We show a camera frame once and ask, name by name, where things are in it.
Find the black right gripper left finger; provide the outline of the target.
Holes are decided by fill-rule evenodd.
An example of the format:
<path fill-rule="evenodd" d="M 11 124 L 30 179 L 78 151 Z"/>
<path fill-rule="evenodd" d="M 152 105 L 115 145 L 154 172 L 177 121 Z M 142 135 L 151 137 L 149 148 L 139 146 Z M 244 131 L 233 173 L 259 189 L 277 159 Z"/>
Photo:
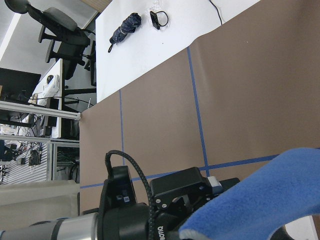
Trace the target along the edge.
<path fill-rule="evenodd" d="M 209 176 L 206 179 L 211 187 L 207 197 L 213 198 L 223 193 L 223 187 L 215 176 Z"/>

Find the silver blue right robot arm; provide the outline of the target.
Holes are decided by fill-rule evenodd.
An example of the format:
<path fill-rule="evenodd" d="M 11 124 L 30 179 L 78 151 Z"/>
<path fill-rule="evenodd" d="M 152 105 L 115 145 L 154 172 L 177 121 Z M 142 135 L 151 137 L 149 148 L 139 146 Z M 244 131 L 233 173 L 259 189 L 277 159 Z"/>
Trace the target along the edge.
<path fill-rule="evenodd" d="M 176 240 L 187 218 L 239 182 L 175 173 L 146 186 L 148 202 L 137 203 L 129 177 L 104 182 L 94 212 L 5 231 L 3 240 Z"/>

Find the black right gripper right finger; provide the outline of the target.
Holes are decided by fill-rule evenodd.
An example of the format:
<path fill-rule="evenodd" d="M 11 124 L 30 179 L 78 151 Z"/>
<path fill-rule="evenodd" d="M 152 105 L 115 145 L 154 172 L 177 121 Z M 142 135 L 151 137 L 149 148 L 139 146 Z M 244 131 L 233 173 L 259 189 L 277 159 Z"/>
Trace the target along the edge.
<path fill-rule="evenodd" d="M 232 188 L 233 186 L 235 186 L 239 182 L 240 182 L 240 179 L 237 177 L 229 178 L 229 179 L 222 180 L 221 186 L 223 188 L 223 191 L 226 192 L 227 190 L 229 190 L 230 188 Z"/>

